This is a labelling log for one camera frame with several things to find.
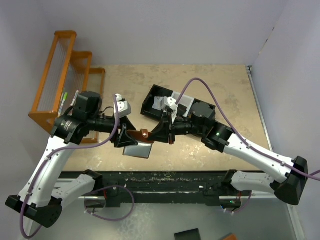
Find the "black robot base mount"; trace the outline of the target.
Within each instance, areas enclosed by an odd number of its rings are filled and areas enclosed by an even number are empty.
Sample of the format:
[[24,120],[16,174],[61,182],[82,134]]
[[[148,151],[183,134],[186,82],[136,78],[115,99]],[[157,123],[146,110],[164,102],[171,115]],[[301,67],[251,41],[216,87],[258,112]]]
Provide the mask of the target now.
[[202,204],[237,209],[250,191],[231,185],[234,171],[99,171],[98,193],[83,198],[107,208],[124,203]]

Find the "silver item in tray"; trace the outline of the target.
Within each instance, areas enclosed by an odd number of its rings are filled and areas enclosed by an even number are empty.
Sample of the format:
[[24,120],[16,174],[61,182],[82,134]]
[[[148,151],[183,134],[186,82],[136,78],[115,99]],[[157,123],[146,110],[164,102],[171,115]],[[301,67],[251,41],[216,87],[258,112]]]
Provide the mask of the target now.
[[155,96],[152,108],[157,111],[162,111],[165,105],[165,98],[163,96]]

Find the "black box at bottom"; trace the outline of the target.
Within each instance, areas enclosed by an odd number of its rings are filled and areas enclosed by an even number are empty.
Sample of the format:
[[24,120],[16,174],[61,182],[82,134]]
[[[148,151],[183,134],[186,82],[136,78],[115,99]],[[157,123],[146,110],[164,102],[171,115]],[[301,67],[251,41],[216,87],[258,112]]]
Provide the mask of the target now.
[[175,240],[201,240],[200,231],[198,228],[181,231],[174,234]]

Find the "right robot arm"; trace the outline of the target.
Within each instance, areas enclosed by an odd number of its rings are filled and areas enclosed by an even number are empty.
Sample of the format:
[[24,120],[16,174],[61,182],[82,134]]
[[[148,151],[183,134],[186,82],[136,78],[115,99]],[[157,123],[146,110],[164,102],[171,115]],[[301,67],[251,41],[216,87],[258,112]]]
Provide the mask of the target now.
[[285,157],[238,136],[235,130],[216,121],[214,107],[206,102],[193,103],[187,117],[184,117],[183,105],[171,103],[164,107],[161,120],[148,135],[148,141],[173,144],[176,136],[198,135],[207,148],[242,159],[260,170],[230,170],[222,183],[226,195],[258,191],[274,194],[286,204],[300,203],[307,183],[305,158]]

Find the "black and white organizer tray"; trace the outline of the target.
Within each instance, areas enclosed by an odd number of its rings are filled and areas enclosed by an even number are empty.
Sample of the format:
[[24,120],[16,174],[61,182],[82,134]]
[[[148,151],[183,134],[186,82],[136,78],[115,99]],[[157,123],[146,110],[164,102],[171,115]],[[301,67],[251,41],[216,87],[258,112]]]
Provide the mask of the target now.
[[200,122],[214,123],[216,106],[179,92],[153,85],[142,103],[140,114],[160,121],[163,112],[172,112],[172,119],[193,119]]

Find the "pink marker pen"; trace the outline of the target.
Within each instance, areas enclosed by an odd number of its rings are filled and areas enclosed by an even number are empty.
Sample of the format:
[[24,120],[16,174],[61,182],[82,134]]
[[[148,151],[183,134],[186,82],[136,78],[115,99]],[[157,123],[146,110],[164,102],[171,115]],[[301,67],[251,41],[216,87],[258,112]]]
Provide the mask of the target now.
[[75,92],[75,94],[74,94],[74,97],[73,97],[73,99],[72,99],[72,102],[71,102],[71,104],[70,104],[72,107],[73,107],[73,106],[75,105],[75,103],[76,103],[78,94],[79,94],[79,90],[77,89],[76,92]]

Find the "green marker pen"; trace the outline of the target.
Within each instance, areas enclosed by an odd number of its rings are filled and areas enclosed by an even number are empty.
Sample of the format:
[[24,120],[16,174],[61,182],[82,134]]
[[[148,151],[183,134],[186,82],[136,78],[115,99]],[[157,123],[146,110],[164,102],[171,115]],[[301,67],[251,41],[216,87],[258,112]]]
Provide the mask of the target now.
[[63,108],[64,108],[64,105],[65,105],[65,102],[67,100],[67,97],[68,97],[68,93],[64,92],[63,95],[61,96],[60,106],[59,106],[59,109],[58,109],[57,117],[61,116],[61,114],[63,112]]

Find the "brown leather card holder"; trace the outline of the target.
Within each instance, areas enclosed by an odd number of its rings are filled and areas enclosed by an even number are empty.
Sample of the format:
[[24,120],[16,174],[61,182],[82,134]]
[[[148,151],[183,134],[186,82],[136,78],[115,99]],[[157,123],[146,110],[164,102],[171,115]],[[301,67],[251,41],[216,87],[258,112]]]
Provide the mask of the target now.
[[148,159],[153,146],[153,141],[149,141],[150,132],[147,129],[127,130],[127,134],[132,137],[137,145],[125,146],[123,150],[124,156]]

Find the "orange object at bottom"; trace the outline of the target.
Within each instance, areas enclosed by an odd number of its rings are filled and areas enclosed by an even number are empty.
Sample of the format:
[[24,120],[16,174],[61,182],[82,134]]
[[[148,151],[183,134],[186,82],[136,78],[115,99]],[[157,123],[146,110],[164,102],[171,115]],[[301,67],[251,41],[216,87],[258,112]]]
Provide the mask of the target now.
[[238,238],[234,233],[230,233],[230,234],[222,237],[220,240],[238,240]]

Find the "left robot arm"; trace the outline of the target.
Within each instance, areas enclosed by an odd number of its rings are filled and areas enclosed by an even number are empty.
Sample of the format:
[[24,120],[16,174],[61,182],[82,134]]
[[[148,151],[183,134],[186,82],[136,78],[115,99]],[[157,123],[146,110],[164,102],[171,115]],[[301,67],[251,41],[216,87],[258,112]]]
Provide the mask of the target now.
[[99,144],[82,145],[91,131],[108,133],[102,143],[114,143],[123,147],[121,137],[129,125],[131,106],[120,94],[113,96],[113,115],[105,116],[100,110],[102,98],[92,91],[79,93],[74,104],[55,121],[47,146],[31,178],[17,195],[10,195],[5,204],[20,214],[20,229],[28,218],[40,227],[50,228],[60,217],[64,208],[80,196],[98,196],[103,191],[103,176],[85,170],[78,178],[56,190],[55,184],[68,159],[75,150],[93,149]]

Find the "black card in tray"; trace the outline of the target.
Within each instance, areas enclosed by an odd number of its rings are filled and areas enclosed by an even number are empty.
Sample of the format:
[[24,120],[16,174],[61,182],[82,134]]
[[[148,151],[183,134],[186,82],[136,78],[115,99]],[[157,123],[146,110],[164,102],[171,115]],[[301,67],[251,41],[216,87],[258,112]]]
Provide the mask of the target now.
[[177,108],[177,116],[183,117],[186,112],[187,112],[187,107],[182,104],[179,104]]

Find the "orange wooden tiered rack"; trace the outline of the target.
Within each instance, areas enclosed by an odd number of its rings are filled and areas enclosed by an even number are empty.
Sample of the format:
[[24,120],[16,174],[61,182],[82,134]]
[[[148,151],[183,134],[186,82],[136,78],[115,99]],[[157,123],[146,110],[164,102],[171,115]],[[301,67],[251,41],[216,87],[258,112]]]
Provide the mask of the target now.
[[43,74],[28,116],[44,131],[50,133],[61,104],[63,93],[68,96],[62,113],[71,107],[76,90],[103,94],[106,70],[93,67],[91,51],[74,49],[77,33],[60,30],[54,33],[53,42]]

